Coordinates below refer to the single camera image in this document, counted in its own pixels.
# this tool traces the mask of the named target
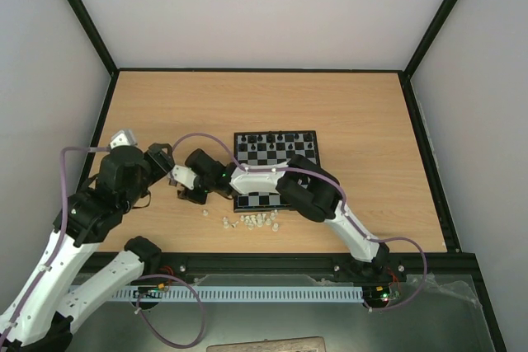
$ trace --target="wooden table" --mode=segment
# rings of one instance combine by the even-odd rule
[[[232,147],[234,132],[315,129],[323,168],[339,179],[352,210],[372,233],[410,237],[425,251],[446,251],[394,73],[122,72],[101,144],[123,128],[132,128],[143,150],[190,132],[213,134]],[[184,141],[175,152],[177,162],[195,148],[229,162],[206,138]],[[224,229],[223,216],[239,217],[232,201],[210,195],[205,207],[191,204],[177,199],[165,181],[151,191],[151,206],[126,214],[102,251],[119,251],[138,235],[173,252],[347,251],[330,228],[296,213],[279,213],[279,232],[266,226]],[[389,247],[415,251],[405,242]]]

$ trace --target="purple cable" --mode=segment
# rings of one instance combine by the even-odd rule
[[[60,232],[59,232],[59,239],[57,240],[57,244],[55,245],[55,248],[51,252],[51,255],[49,255],[49,259],[44,263],[44,266],[50,267],[59,254],[60,247],[63,244],[64,236],[66,235],[66,226],[68,225],[68,195],[66,193],[66,152],[70,151],[79,151],[79,152],[88,152],[88,153],[95,153],[95,152],[105,152],[108,151],[108,148],[78,148],[78,147],[68,147],[63,148],[60,151],[60,161],[59,161],[59,169],[60,169],[60,189],[61,189],[61,199],[62,199],[62,221],[60,224]],[[29,287],[22,295],[19,303],[17,304],[15,311],[13,311],[13,314],[9,321],[11,323],[15,323],[17,318],[20,316],[20,312],[24,308],[24,306],[27,303],[27,300],[30,298],[31,294],[35,291],[35,288],[39,284],[40,280],[44,277],[45,271],[39,272],[36,277],[31,281]],[[7,336],[9,336],[9,333],[11,332],[11,327],[7,328],[6,331],[4,331],[0,335],[0,348],[2,348],[2,345],[4,341],[7,339]]]
[[[246,169],[243,165],[240,164],[240,162],[237,161],[237,159],[233,155],[233,152],[231,152],[231,150],[229,150],[229,148],[225,145],[224,142],[222,142],[220,139],[216,138],[213,135],[204,134],[204,133],[201,133],[201,132],[195,132],[193,134],[187,134],[185,136],[182,136],[181,138],[179,138],[176,141],[176,143],[174,143],[174,145],[172,146],[172,150],[173,151],[176,150],[176,147],[178,146],[178,144],[180,144],[182,142],[182,140],[190,138],[192,136],[203,136],[203,137],[206,137],[206,138],[213,139],[215,142],[219,143],[220,146],[222,146],[224,148],[224,150],[227,152],[227,154],[233,159],[234,164],[238,168],[243,170],[243,171],[246,171],[246,172],[249,172],[249,173],[252,173],[252,172],[258,173],[258,172],[269,172],[269,171],[271,171],[273,169],[273,167],[267,168],[267,169],[254,169],[254,170]],[[342,208],[343,215],[345,216],[346,220],[348,220],[348,222],[352,225],[352,227],[355,230],[357,230],[358,233],[363,238],[367,238],[367,235],[363,232],[363,230],[361,230],[361,228],[356,224],[356,222],[350,216],[348,216],[348,214],[345,213],[345,204],[347,202],[347,195],[345,194],[344,189],[338,183],[336,183],[332,179],[326,177],[325,175],[321,175],[321,174],[318,174],[317,172],[313,172],[313,171],[307,171],[305,169],[287,167],[287,168],[279,168],[278,171],[289,171],[289,172],[303,173],[303,174],[308,175],[308,176],[317,177],[318,179],[320,179],[322,181],[326,181],[328,184],[330,184],[333,187],[335,187],[336,190],[339,191],[339,194],[341,194],[341,197],[342,197],[342,206],[341,206],[341,208]],[[426,255],[425,255],[423,249],[415,241],[413,241],[412,239],[407,238],[407,237],[391,237],[391,238],[385,238],[385,239],[370,239],[370,241],[376,242],[376,243],[386,243],[386,242],[392,242],[392,241],[406,241],[406,242],[409,242],[409,243],[413,244],[418,249],[418,251],[420,252],[420,256],[422,257],[423,277],[422,277],[422,280],[421,280],[420,284],[418,285],[417,289],[414,291],[414,293],[412,293],[409,298],[406,298],[403,302],[401,302],[399,304],[396,304],[396,305],[393,305],[393,306],[390,306],[390,307],[383,307],[383,308],[372,308],[372,307],[369,307],[368,304],[366,304],[366,303],[365,303],[365,305],[369,308],[369,311],[383,312],[383,311],[390,311],[391,309],[395,309],[396,307],[400,307],[400,306],[402,307],[403,305],[409,304],[422,291],[422,289],[425,287],[425,284],[426,284],[427,258],[426,258]]]
[[[195,296],[195,299],[198,302],[198,305],[200,306],[200,310],[201,310],[201,328],[200,328],[200,332],[198,333],[198,336],[196,336],[195,340],[192,341],[190,344],[187,344],[187,345],[175,344],[175,343],[167,340],[165,337],[163,337],[161,334],[159,334],[156,331],[156,329],[154,329],[152,324],[149,322],[149,320],[143,314],[143,311],[139,307],[139,303],[141,302],[141,298],[144,296],[144,293],[140,294],[138,299],[137,299],[137,301],[135,302],[135,307],[138,309],[137,313],[141,316],[141,318],[147,324],[148,328],[151,330],[151,332],[154,334],[154,336],[158,340],[162,341],[165,345],[168,345],[168,346],[170,346],[172,348],[177,348],[179,350],[192,348],[193,346],[198,345],[201,342],[201,340],[202,340],[202,338],[204,337],[204,334],[205,334],[205,319],[206,319],[205,305],[200,300],[200,296],[198,295],[198,293],[189,284],[187,284],[183,280],[178,279],[177,277],[171,276],[171,275],[166,275],[166,274],[144,275],[144,276],[138,278],[138,280],[152,279],[152,278],[166,278],[166,279],[170,279],[170,280],[173,280],[175,282],[178,282],[179,284],[182,284],[183,286],[185,286],[186,288],[189,289],[189,291]]]

